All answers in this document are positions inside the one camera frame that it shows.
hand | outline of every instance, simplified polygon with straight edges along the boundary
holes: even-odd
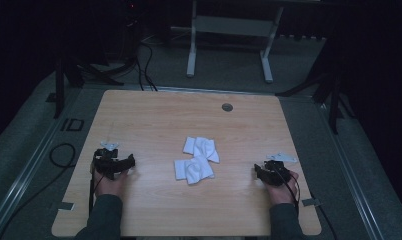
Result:
[[[295,187],[295,180],[298,179],[298,173],[293,171],[289,171],[293,176],[288,182],[288,186],[291,188],[291,191],[294,193],[294,196],[297,196],[297,188]],[[279,187],[271,186],[265,182],[263,182],[269,192],[270,201],[272,203],[272,207],[281,203],[292,203],[294,204],[294,198],[289,192],[288,187],[285,184],[280,185]]]
[[[119,176],[114,179],[110,180],[109,178],[102,176],[98,171],[95,170],[95,196],[100,196],[103,194],[111,194],[118,196],[122,199],[124,185],[127,179],[127,174],[129,170],[123,171],[119,174]]]

wooden table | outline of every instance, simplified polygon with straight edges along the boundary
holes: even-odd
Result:
[[[233,110],[224,111],[224,103]],[[175,180],[174,160],[192,158],[182,152],[188,136],[215,140],[214,179]],[[101,141],[119,142],[119,159],[131,153],[136,159],[124,196],[123,236],[269,235],[268,194],[253,165],[278,152],[298,159],[274,96],[109,90],[63,199],[74,208],[58,211],[56,236],[74,236],[86,226],[89,166]],[[299,173],[301,199],[310,198],[300,163],[285,166]],[[313,206],[300,204],[299,219],[305,234],[321,232]]]

gray floor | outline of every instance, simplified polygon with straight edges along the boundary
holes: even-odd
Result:
[[[208,41],[200,41],[195,76],[187,78],[187,35],[176,36],[167,47],[156,44],[155,37],[144,41],[153,49],[148,75],[160,90],[182,88],[273,95],[304,81],[323,46],[323,42],[315,40],[276,40],[269,57],[274,82],[267,84],[257,51],[217,46]],[[144,64],[148,48],[141,48],[139,55]],[[135,70],[116,79],[125,83],[119,89],[139,89]],[[45,102],[48,94],[55,91],[53,75],[35,89],[0,137],[1,225],[12,214],[5,209],[17,205],[16,201],[5,201],[11,199],[7,198],[8,193],[16,194],[13,199],[20,199],[23,194],[20,206],[61,171],[48,157],[54,146],[63,142],[73,144],[77,159],[102,94],[112,88],[89,79],[82,89],[67,86],[67,107],[57,120],[52,118],[55,105]],[[314,89],[315,86],[293,97],[281,98],[281,103],[309,187],[322,202],[338,238],[402,239],[402,206],[361,126],[341,109],[339,134],[332,134],[326,124],[326,105],[314,104],[310,99]],[[66,119],[84,120],[83,129],[62,130]],[[69,156],[71,151],[66,147],[53,153],[61,164],[66,164]],[[35,169],[35,174],[29,176],[30,184],[15,182],[26,166]],[[4,239],[57,239],[50,229],[72,171],[66,170],[25,206],[9,224]],[[20,191],[10,191],[13,184],[20,186]],[[320,212],[319,218],[323,230],[312,239],[333,239]]]

dark sleeve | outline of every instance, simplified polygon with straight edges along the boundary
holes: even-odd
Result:
[[[278,204],[269,210],[271,239],[298,240],[308,239],[301,230],[297,212],[293,204]]]
[[[87,226],[75,239],[120,239],[123,202],[115,195],[101,195],[89,216]]]

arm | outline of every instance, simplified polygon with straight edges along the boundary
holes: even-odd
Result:
[[[111,181],[97,171],[94,173],[97,197],[95,206],[89,216],[87,226],[75,239],[120,239],[120,223],[122,216],[122,193],[127,172]]]
[[[288,182],[294,195],[297,195],[295,181],[298,179],[298,174],[291,172],[293,178]],[[294,207],[294,199],[285,185],[279,187],[270,186],[264,183],[269,192],[270,202],[270,224],[271,224],[271,239],[276,240],[298,240],[307,239],[303,234],[298,222],[297,212]]]

